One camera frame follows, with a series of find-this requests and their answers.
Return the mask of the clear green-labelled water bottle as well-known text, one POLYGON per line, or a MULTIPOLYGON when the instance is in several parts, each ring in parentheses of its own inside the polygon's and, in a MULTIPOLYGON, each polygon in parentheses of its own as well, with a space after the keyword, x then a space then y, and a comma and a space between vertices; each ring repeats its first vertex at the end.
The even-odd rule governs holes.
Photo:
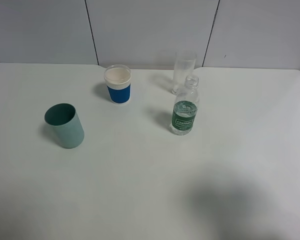
POLYGON ((177 92, 170 122, 170 129, 175 135, 184 136, 193 128, 200 100, 198 87, 199 77, 188 75, 184 86, 177 92))

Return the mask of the blue sleeved paper cup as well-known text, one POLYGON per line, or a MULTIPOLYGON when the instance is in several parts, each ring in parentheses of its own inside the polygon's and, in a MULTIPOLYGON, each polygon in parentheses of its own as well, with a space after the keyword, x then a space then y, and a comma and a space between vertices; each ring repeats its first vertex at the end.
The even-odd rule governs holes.
POLYGON ((104 72, 110 99, 115 104, 125 104, 131 96, 131 70, 125 65, 111 65, 104 72))

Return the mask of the teal green plastic cup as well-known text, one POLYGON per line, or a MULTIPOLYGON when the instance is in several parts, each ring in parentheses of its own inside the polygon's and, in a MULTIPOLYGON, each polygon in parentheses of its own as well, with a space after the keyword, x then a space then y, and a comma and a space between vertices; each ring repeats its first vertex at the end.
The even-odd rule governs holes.
POLYGON ((44 114, 44 121, 62 148, 73 149, 83 142, 85 132, 73 105, 59 103, 51 106, 44 114))

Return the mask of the tall clear glass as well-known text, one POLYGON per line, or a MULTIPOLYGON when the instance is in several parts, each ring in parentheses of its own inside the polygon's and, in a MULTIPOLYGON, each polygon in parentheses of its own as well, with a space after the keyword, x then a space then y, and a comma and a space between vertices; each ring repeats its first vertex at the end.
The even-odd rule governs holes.
POLYGON ((186 77, 194 71, 197 54, 191 50, 183 50, 176 54, 173 70, 172 93, 177 95, 180 88, 184 86, 186 77))

